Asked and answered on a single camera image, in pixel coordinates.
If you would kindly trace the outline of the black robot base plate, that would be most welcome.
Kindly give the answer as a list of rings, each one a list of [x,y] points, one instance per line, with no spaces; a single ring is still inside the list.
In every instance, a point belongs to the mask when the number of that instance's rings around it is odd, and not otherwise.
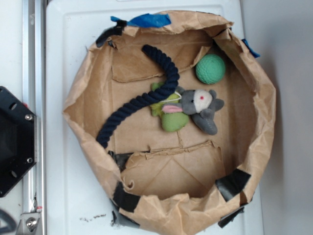
[[[6,87],[0,88],[0,196],[35,165],[35,115]]]

